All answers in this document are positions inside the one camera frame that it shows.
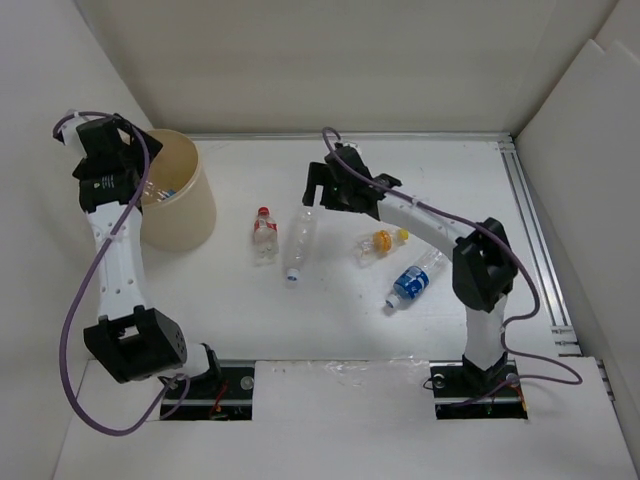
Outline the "light blue label water bottle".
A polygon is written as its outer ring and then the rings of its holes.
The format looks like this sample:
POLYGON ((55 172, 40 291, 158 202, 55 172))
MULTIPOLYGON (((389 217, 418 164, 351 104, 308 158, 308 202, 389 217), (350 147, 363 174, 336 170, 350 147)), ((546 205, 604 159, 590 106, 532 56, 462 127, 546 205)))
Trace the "light blue label water bottle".
POLYGON ((176 191, 172 188, 162 187, 157 183, 147 181, 142 193, 142 202, 144 204, 159 203, 175 194, 176 191))

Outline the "clear unlabelled plastic bottle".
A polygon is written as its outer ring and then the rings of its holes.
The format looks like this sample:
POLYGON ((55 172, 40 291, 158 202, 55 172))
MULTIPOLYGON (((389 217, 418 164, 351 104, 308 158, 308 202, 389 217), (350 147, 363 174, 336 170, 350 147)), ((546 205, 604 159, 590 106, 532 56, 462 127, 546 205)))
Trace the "clear unlabelled plastic bottle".
POLYGON ((301 206, 289 225, 283 272, 288 286, 299 283, 301 272, 309 259, 317 229, 317 213, 313 207, 301 206))

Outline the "yellow cap clear bottle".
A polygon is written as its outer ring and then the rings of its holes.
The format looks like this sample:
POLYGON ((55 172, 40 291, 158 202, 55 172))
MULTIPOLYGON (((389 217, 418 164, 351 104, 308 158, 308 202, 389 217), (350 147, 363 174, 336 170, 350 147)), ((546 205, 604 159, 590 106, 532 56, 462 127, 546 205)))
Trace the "yellow cap clear bottle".
POLYGON ((404 246, 409 232, 402 228, 386 228, 364 235, 355 244, 355 258, 359 265, 368 266, 404 246))

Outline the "red label cola bottle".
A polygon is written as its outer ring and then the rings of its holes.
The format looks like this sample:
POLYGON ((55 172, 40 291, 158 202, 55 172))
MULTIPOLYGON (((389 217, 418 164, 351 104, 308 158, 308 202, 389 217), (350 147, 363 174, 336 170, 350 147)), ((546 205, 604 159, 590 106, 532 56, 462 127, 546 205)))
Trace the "red label cola bottle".
POLYGON ((257 264, 272 262, 279 253, 277 223, 266 206, 257 210, 253 224, 253 247, 257 264))

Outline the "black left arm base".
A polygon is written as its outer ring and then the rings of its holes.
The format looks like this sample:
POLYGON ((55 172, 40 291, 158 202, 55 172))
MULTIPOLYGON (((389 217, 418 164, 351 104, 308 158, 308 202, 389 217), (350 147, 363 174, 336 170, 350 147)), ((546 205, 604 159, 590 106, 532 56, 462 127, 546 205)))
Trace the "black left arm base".
POLYGON ((177 405, 184 388, 167 392, 160 405, 166 421, 250 421, 253 413, 255 362, 224 360, 221 380, 194 378, 184 401, 177 405))

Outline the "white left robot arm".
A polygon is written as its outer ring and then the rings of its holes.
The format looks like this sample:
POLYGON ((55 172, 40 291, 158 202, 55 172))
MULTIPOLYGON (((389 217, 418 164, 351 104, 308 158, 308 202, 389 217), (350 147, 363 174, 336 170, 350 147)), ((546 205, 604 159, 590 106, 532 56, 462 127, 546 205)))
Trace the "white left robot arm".
POLYGON ((88 275, 99 281, 99 305, 86 348, 118 383, 181 374, 199 395, 216 394, 223 373, 214 352, 154 306, 141 248, 186 251, 211 235, 216 207, 197 148, 180 133, 145 132, 101 112, 71 114, 54 136, 82 157, 73 176, 96 245, 88 275))

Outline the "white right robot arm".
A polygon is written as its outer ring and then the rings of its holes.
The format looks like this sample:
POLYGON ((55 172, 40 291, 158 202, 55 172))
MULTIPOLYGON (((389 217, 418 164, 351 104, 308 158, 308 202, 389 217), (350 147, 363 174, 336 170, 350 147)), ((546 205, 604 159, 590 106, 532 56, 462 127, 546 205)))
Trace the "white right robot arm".
POLYGON ((486 393, 506 366, 501 333, 507 296, 518 274, 508 256, 503 225, 488 218, 474 227, 432 213, 400 192, 399 179, 388 174, 371 176, 355 146, 338 142, 334 148, 323 162, 309 165, 303 204, 313 205, 320 187, 324 208, 365 214, 406 229, 452 263, 452 288, 466 311, 462 381, 471 392, 486 393))

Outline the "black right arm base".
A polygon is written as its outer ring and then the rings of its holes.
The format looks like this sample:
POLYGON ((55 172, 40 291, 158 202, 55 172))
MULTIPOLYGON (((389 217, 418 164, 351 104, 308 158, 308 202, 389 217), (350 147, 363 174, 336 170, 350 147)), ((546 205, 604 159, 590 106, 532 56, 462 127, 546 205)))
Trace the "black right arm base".
POLYGON ((438 420, 493 420, 528 418, 520 385, 497 389, 509 375, 517 375, 513 360, 491 380, 474 380, 461 361, 431 362, 430 373, 422 387, 433 395, 438 420))

